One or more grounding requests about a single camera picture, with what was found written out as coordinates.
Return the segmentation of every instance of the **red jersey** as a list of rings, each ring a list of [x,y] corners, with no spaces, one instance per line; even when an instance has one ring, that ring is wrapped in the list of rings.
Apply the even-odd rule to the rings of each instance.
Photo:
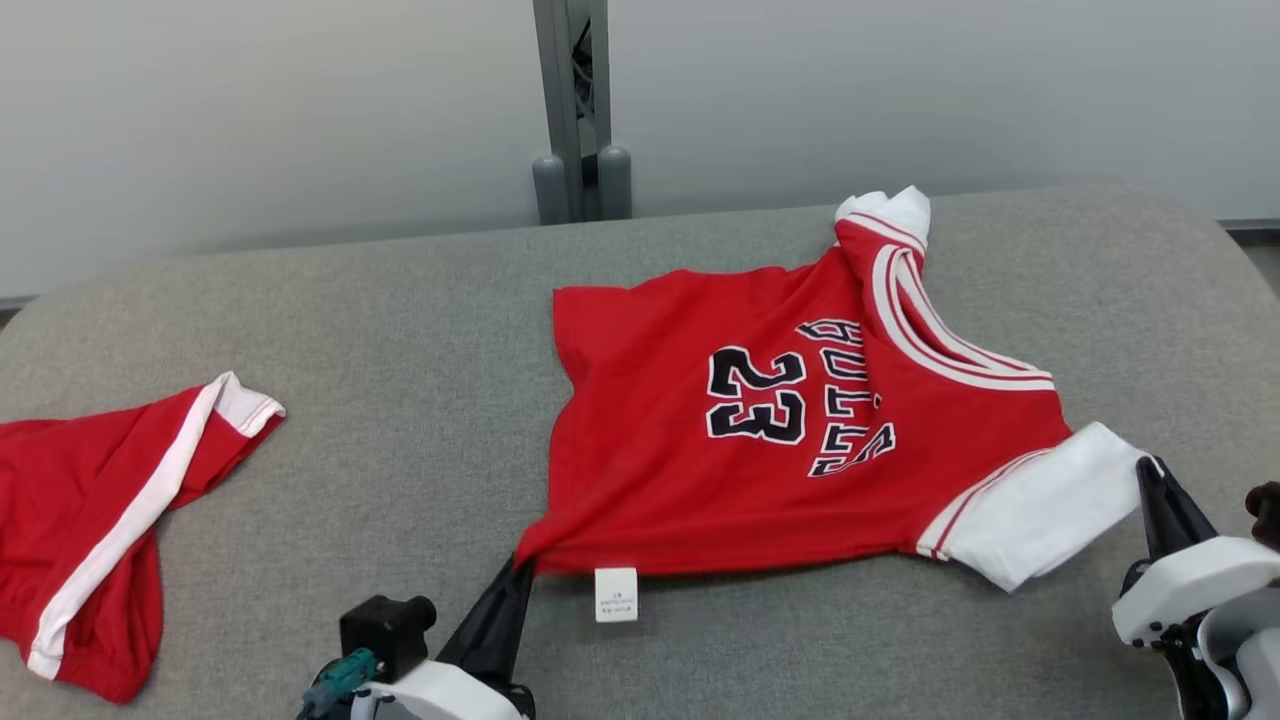
[[[164,626],[152,525],[283,418],[224,373],[143,407],[0,424],[0,635],[27,667],[132,700]]]
[[[795,270],[554,295],[573,397],[517,562],[713,573],[890,551],[1012,591],[1138,503],[1142,455],[1071,433],[1052,377],[982,350],[922,284],[929,202],[849,199]]]

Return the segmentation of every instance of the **red t-shirt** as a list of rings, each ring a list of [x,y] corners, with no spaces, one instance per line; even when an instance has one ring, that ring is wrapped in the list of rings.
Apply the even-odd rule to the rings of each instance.
[[[1137,506],[1140,454],[1073,436],[1048,373],[951,333],[922,268],[928,199],[851,197],[786,270],[556,292],[573,397],[543,573],[712,573],[900,551],[1012,589]]]

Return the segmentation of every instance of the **gray felt surface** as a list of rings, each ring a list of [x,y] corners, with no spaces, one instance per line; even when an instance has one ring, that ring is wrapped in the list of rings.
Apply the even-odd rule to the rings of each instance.
[[[804,264],[831,213],[238,254],[35,301],[0,334],[0,421],[225,369],[289,419],[161,521],[166,626],[142,696],[118,708],[46,683],[0,642],[0,714],[292,717],[338,616],[372,593],[433,597],[438,648],[545,506],[570,393],[552,288]],[[1244,492],[1280,479],[1280,304],[1226,234],[1162,196],[1084,187],[937,199],[931,240],[925,284],[955,331],[1052,370],[1073,425],[1162,454],[1221,530],[1247,533]],[[547,719],[1167,719],[1167,670],[1110,626],[1143,552],[1130,518],[1014,596],[900,556],[643,582],[623,626],[593,623],[586,579],[543,579],[517,680]]]

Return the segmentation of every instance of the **teal connector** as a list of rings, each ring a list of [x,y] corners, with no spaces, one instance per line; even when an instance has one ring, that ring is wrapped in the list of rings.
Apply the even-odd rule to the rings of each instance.
[[[356,692],[376,674],[378,659],[372,652],[365,648],[352,652],[302,693],[302,712],[298,714],[298,720],[324,717],[339,700]]]

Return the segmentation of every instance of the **white sleeve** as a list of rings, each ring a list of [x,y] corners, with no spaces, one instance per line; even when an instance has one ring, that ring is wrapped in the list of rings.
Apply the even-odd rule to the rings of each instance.
[[[933,519],[916,551],[959,560],[1012,592],[1138,507],[1135,465],[1144,455],[1092,423],[966,489]]]

